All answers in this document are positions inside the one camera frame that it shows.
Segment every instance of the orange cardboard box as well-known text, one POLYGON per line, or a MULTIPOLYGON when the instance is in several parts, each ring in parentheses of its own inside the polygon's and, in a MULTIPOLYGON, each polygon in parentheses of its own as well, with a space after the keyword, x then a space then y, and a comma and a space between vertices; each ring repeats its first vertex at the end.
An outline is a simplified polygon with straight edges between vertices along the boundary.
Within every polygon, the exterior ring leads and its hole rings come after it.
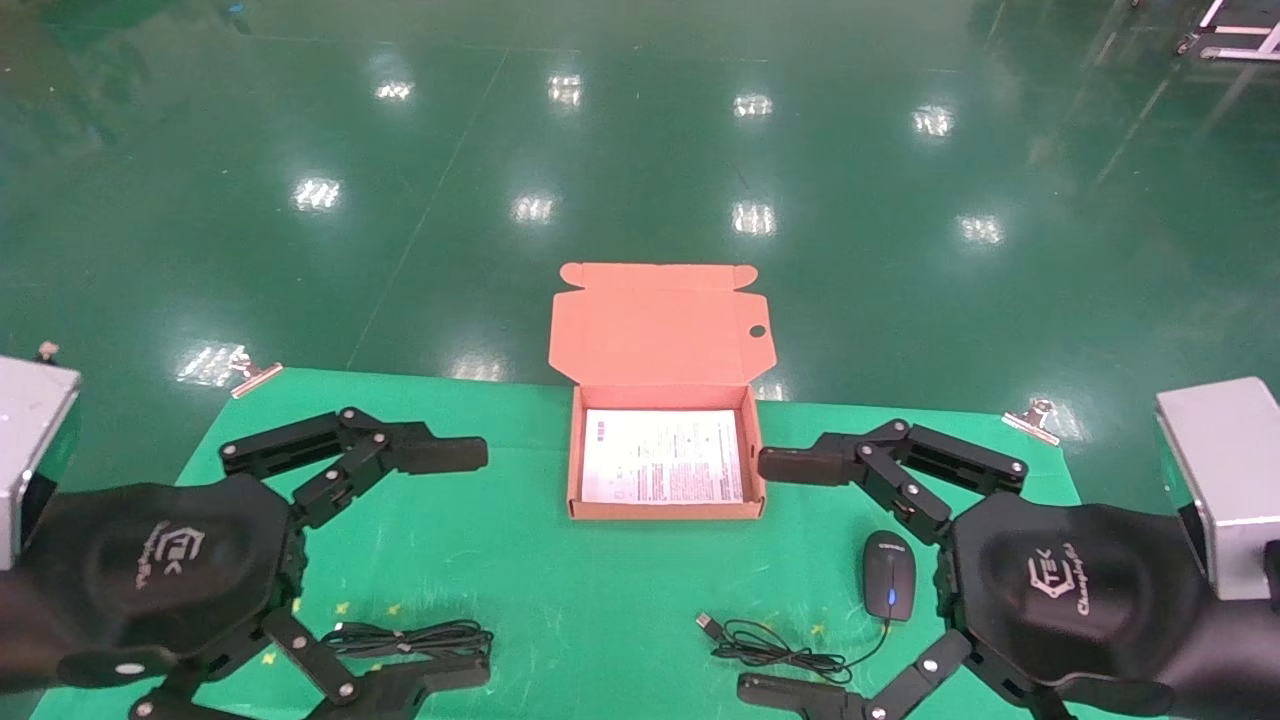
POLYGON ((556 295, 550 364, 577 383, 570 423, 568 512, 580 520, 753 519, 764 512, 755 471, 760 420, 749 384, 777 363, 763 295, 737 292, 750 265, 570 263, 556 295), (742 502, 632 505, 585 502, 588 409, 733 410, 742 502))

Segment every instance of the logo on robotic hand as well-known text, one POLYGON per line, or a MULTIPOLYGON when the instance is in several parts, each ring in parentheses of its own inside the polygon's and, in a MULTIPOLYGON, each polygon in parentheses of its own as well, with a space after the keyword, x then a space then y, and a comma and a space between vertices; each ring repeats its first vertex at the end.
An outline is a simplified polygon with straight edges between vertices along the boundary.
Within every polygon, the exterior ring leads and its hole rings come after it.
POLYGON ((142 546, 142 555, 138 557, 138 574, 133 582, 137 589, 147 587, 147 579, 155 571, 152 562, 161 565, 165 575, 180 575, 182 564, 195 560, 200 555, 205 533, 195 528, 165 532, 168 527, 168 520, 157 523, 142 546))
POLYGON ((1084 574, 1084 561, 1075 552, 1075 546, 1069 542, 1062 543, 1062 553, 1065 559, 1056 559, 1052 550, 1036 548, 1036 555, 1027 559, 1032 587, 1053 600, 1079 589, 1080 597, 1075 602, 1075 610, 1080 615, 1088 615, 1089 577, 1084 574))

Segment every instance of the floor line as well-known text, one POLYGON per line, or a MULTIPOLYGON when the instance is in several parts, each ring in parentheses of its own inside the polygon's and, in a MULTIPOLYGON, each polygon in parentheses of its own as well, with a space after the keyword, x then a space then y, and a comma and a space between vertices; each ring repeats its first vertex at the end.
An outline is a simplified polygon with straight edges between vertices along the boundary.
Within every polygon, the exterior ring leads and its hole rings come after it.
POLYGON ((476 102, 476 109, 472 110, 471 118, 467 120, 467 126, 462 128, 462 137, 458 138, 458 143, 453 146, 453 154, 449 155, 448 164, 444 165, 444 172, 440 173, 439 182, 435 183, 435 188, 431 190, 430 197, 426 199, 426 208, 422 209, 422 217, 417 219, 417 224, 413 225, 413 232, 408 236, 408 242, 404 245, 404 252, 401 252, 399 263, 396 264, 396 269, 392 270, 390 278, 387 279, 387 284, 383 287, 383 293, 378 297, 378 302, 374 305, 374 311, 369 315, 369 322, 365 323, 365 329, 360 331, 360 337, 356 340, 356 346, 351 348, 351 357, 347 359, 347 364, 343 365, 343 370, 349 370, 351 365, 356 361, 356 355, 360 352, 360 347, 365 345, 365 337, 369 334, 369 328, 374 327, 374 320, 378 319, 378 313, 383 309, 383 302, 387 301, 387 296, 390 295, 392 286, 396 284, 396 279, 399 277, 401 270, 404 268, 404 261, 408 260, 408 254, 417 245, 419 232, 426 223, 426 217, 431 214, 431 208, 435 206, 435 196, 439 195, 440 187, 444 186, 444 178, 449 177, 449 170, 453 169, 453 163, 458 159, 458 154, 462 151, 462 145, 467 141, 467 135, 471 133, 471 126, 475 124, 476 118, 480 117, 480 109, 484 108, 485 100, 489 99, 489 92, 493 91, 493 86, 498 82, 498 76, 502 73, 502 68, 507 64, 507 58, 511 55, 511 49, 508 47, 506 53, 502 54, 502 60, 498 61, 498 67, 493 70, 493 77, 489 78, 489 85, 484 88, 484 95, 480 96, 480 101, 476 102))

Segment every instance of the black cable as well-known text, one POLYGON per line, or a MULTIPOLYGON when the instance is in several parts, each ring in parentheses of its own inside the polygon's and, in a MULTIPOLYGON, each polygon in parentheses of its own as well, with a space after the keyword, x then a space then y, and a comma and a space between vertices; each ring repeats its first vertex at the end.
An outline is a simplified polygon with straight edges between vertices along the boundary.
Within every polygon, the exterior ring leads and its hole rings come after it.
POLYGON ((346 657, 385 657, 425 655, 454 657, 489 655, 493 633, 475 620, 451 620, 420 630, 385 630, 366 623, 340 623, 320 642, 346 657))
POLYGON ((852 667, 876 655, 879 648, 884 647, 884 638, 888 637, 888 620, 884 620, 876 647, 858 660, 850 661, 844 655, 833 652, 814 652, 808 647, 792 648, 787 641, 782 639, 782 635, 751 620, 726 620, 721 625, 710 615, 703 612, 698 616, 698 625, 716 641, 716 650, 712 651, 716 657, 737 660, 750 667, 791 665, 837 685, 852 680, 852 667))

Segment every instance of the instruction sheet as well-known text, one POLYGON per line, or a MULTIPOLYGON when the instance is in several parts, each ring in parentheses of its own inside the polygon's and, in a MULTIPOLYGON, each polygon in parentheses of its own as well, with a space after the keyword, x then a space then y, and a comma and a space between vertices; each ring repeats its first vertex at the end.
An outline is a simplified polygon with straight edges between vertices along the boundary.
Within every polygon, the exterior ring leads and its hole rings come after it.
POLYGON ((588 409, 584 446, 586 502, 742 502, 732 410, 588 409))

